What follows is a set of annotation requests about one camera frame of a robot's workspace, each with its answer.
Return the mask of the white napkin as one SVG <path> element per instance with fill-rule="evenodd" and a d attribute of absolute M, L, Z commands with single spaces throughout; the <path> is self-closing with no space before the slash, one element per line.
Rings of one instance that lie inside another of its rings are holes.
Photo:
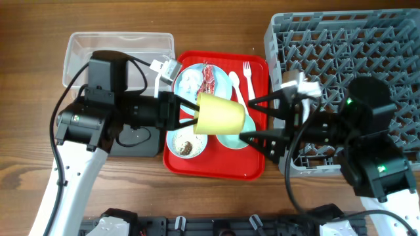
<path fill-rule="evenodd" d="M 185 93 L 195 94 L 201 87 L 202 82 L 201 71 L 197 69 L 186 69 L 181 75 L 179 89 Z"/>

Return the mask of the light blue bowl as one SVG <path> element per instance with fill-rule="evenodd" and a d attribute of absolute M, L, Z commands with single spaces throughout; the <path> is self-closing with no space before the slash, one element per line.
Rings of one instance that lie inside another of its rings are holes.
<path fill-rule="evenodd" d="M 200 155 L 207 146 L 206 134 L 194 134 L 192 125 L 168 131 L 166 144 L 169 151 L 181 159 L 192 159 Z"/>

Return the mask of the rice and food scraps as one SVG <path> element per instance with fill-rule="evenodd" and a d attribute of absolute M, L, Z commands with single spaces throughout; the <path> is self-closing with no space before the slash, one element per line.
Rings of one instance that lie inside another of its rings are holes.
<path fill-rule="evenodd" d="M 181 157 L 195 157 L 203 150 L 205 138 L 202 135 L 177 133 L 174 135 L 173 148 L 175 153 Z"/>

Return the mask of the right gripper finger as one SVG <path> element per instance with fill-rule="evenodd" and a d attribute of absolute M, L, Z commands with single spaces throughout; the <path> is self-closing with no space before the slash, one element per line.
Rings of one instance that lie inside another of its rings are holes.
<path fill-rule="evenodd" d="M 284 134 L 284 129 L 282 128 L 242 132 L 239 134 L 239 138 L 276 164 L 284 156 L 285 149 L 289 143 L 289 136 Z"/>
<path fill-rule="evenodd" d="M 277 102 L 277 107 L 270 107 L 270 102 Z M 277 90 L 266 96 L 254 98 L 248 101 L 248 106 L 268 116 L 275 117 L 277 119 L 287 119 L 287 98 L 282 90 Z"/>

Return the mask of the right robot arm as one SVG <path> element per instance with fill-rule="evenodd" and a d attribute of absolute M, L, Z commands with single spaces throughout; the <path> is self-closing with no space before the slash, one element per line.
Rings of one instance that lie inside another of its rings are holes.
<path fill-rule="evenodd" d="M 321 232 L 369 216 L 382 235 L 418 235 L 417 184 L 408 158 L 389 137 L 396 104 L 387 84 L 374 77 L 353 79 L 337 113 L 316 108 L 305 117 L 296 110 L 304 100 L 321 101 L 296 85 L 251 100 L 251 108 L 284 120 L 285 126 L 240 134 L 242 141 L 268 158 L 285 155 L 285 187 L 299 215 L 317 223 Z M 290 169 L 303 143 L 340 147 L 337 160 L 341 173 L 361 199 L 363 211 L 321 218 L 298 203 L 291 188 Z"/>

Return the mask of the yellow cup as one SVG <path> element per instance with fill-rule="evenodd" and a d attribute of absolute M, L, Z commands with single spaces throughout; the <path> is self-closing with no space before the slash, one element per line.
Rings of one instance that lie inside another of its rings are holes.
<path fill-rule="evenodd" d="M 245 108 L 241 104 L 206 93 L 198 95 L 196 104 L 199 111 L 194 114 L 197 120 L 194 134 L 226 135 L 242 131 Z"/>

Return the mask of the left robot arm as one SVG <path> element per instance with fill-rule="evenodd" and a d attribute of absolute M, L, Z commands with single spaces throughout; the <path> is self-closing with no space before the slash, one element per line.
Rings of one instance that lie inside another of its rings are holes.
<path fill-rule="evenodd" d="M 144 62 L 113 50 L 93 52 L 74 76 L 88 72 L 75 100 L 64 109 L 65 97 L 57 101 L 49 123 L 54 162 L 30 235 L 78 233 L 93 184 L 125 125 L 177 130 L 197 123 L 180 122 L 181 106 L 200 107 L 172 92 L 129 91 L 128 63 Z"/>

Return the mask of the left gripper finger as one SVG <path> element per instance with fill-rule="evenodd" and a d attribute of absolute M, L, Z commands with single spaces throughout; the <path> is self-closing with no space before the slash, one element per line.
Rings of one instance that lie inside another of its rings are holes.
<path fill-rule="evenodd" d="M 180 101 L 181 110 L 183 111 L 199 111 L 200 110 L 200 107 L 197 104 L 189 101 L 188 99 L 181 97 L 180 95 L 178 95 L 177 97 Z"/>
<path fill-rule="evenodd" d="M 179 128 L 185 128 L 192 125 L 195 125 L 198 122 L 198 118 L 196 119 L 180 119 L 179 120 Z"/>

